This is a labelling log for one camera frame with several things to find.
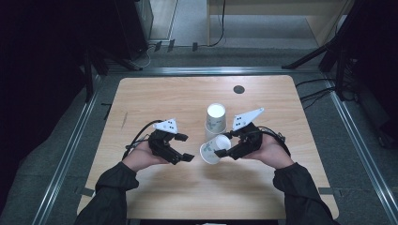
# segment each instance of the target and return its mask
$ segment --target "gray floor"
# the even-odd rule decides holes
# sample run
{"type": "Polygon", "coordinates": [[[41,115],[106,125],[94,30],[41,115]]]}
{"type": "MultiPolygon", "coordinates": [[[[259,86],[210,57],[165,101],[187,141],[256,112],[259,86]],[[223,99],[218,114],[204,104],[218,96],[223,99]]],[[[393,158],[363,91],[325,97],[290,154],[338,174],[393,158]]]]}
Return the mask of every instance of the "gray floor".
{"type": "MultiPolygon", "coordinates": [[[[184,1],[180,0],[179,2],[180,6],[183,7],[184,1]]],[[[196,32],[196,30],[190,32],[193,27],[197,26],[187,25],[184,28],[186,36],[180,34],[181,37],[179,38],[176,37],[177,26],[174,27],[172,36],[176,38],[176,43],[180,40],[179,45],[191,45],[194,41],[204,41],[202,32],[199,32],[198,36],[191,36],[196,32]]],[[[307,34],[303,33],[299,36],[304,37],[309,36],[309,34],[307,32],[307,34]]],[[[288,36],[285,40],[282,38],[281,42],[289,42],[289,39],[293,39],[293,37],[288,36]]],[[[227,43],[230,42],[230,38],[226,36],[227,43]]],[[[88,117],[76,152],[71,158],[72,161],[65,180],[60,184],[54,206],[49,216],[44,219],[46,222],[41,224],[73,223],[80,200],[80,196],[75,193],[75,190],[85,184],[100,141],[101,132],[106,123],[104,117],[108,111],[108,106],[102,105],[102,103],[113,102],[115,91],[121,79],[136,76],[214,76],[221,75],[214,72],[217,69],[220,71],[219,67],[224,67],[224,71],[230,67],[230,71],[235,72],[237,70],[233,70],[232,67],[239,67],[240,72],[246,70],[250,71],[247,74],[255,75],[258,75],[255,72],[258,70],[262,70],[263,75],[288,74],[293,77],[295,83],[323,78],[323,75],[316,68],[320,57],[295,71],[280,69],[281,65],[295,61],[316,46],[303,47],[292,44],[289,48],[280,48],[270,44],[267,48],[263,48],[262,44],[256,46],[255,43],[261,42],[255,41],[251,46],[240,46],[235,43],[235,46],[224,46],[222,48],[199,48],[197,52],[192,52],[190,48],[174,48],[171,52],[168,52],[166,47],[157,52],[151,49],[148,52],[150,61],[146,55],[143,55],[141,59],[135,62],[140,65],[147,65],[140,72],[129,72],[116,64],[110,63],[110,74],[103,78],[102,85],[98,89],[94,108],[88,117]]],[[[235,74],[224,72],[222,75],[238,74],[239,72],[235,74]]],[[[323,82],[306,84],[298,88],[298,94],[302,97],[322,88],[325,88],[323,82]]],[[[377,142],[375,131],[361,107],[355,102],[347,102],[346,105],[357,122],[378,168],[396,195],[398,193],[398,181],[395,174],[397,174],[398,169],[395,165],[398,159],[398,151],[381,148],[377,142]]],[[[8,204],[0,217],[0,224],[30,224],[34,221],[46,188],[53,178],[58,162],[64,154],[69,137],[83,108],[84,90],[75,98],[68,111],[59,121],[52,136],[35,149],[22,164],[8,195],[8,204]]],[[[330,185],[335,193],[340,210],[340,216],[337,220],[342,224],[390,224],[332,99],[330,97],[320,99],[305,113],[330,185]]]]}

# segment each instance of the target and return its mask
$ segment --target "table surface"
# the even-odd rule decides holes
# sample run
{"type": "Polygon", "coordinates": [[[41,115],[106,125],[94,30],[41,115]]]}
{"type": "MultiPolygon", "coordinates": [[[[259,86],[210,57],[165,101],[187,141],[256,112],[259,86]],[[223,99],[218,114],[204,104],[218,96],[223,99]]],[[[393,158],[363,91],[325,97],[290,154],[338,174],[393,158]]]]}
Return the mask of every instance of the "table surface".
{"type": "MultiPolygon", "coordinates": [[[[329,188],[312,133],[289,76],[127,78],[120,82],[86,187],[120,161],[125,146],[150,121],[175,118],[186,142],[170,141],[175,150],[195,155],[192,162],[157,165],[139,171],[140,186],[127,192],[128,218],[277,219],[285,218],[283,193],[272,185],[274,169],[256,160],[225,157],[205,163],[207,106],[221,103],[228,130],[234,115],[261,107],[253,122],[286,137],[292,159],[306,167],[318,188],[329,188]],[[245,88],[236,94],[234,87],[245,88]]],[[[144,134],[150,134],[149,127],[144,134]]],[[[321,195],[333,217],[339,211],[333,195],[321,195]]],[[[91,200],[83,196],[80,212],[91,200]]]]}

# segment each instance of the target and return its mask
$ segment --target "sleeve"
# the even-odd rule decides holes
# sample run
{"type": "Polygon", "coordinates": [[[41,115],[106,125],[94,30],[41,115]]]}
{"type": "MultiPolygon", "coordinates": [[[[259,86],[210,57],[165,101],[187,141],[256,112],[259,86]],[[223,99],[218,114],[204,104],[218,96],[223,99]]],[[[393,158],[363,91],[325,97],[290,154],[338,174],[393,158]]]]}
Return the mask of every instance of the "sleeve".
{"type": "Polygon", "coordinates": [[[284,192],[286,225],[338,224],[321,200],[313,178],[297,163],[275,171],[273,185],[284,192]]]}
{"type": "Polygon", "coordinates": [[[119,162],[104,172],[96,184],[96,195],[80,212],[74,224],[126,224],[126,191],[137,188],[136,172],[119,162]]]}

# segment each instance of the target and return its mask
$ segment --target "wooden table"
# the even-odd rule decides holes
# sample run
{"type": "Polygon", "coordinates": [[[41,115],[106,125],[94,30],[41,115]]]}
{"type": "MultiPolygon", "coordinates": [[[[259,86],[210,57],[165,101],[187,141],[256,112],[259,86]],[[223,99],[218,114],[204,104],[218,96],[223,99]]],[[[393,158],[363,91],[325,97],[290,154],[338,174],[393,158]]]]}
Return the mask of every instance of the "wooden table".
{"type": "MultiPolygon", "coordinates": [[[[128,218],[275,219],[285,218],[283,193],[272,185],[274,170],[259,161],[223,158],[205,163],[199,147],[205,141],[207,106],[226,108],[228,129],[235,114],[265,108],[253,122],[286,137],[292,159],[306,167],[319,188],[329,188],[322,162],[289,76],[127,78],[120,82],[86,187],[122,157],[125,146],[148,122],[175,118],[186,142],[171,141],[192,162],[157,165],[139,171],[140,186],[127,193],[128,218]],[[243,94],[234,87],[245,88],[243,94]]],[[[145,133],[150,134],[150,127],[145,133]]],[[[339,211],[333,195],[322,195],[333,216],[339,211]]],[[[83,196],[80,212],[91,198],[83,196]]]]}
{"type": "MultiPolygon", "coordinates": [[[[351,9],[354,0],[228,0],[225,15],[303,15],[316,42],[325,44],[336,25],[351,9]]],[[[222,0],[207,0],[207,44],[210,44],[210,16],[222,15],[222,0]]]]}

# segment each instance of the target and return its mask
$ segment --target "person's right hand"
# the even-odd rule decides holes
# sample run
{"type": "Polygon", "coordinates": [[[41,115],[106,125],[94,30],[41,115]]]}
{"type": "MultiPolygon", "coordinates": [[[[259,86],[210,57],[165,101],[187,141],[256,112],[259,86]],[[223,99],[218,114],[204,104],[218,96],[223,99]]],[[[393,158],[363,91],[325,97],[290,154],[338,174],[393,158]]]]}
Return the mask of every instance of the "person's right hand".
{"type": "Polygon", "coordinates": [[[278,142],[267,134],[263,134],[263,143],[260,149],[243,158],[260,160],[275,169],[285,168],[295,163],[278,142]]]}

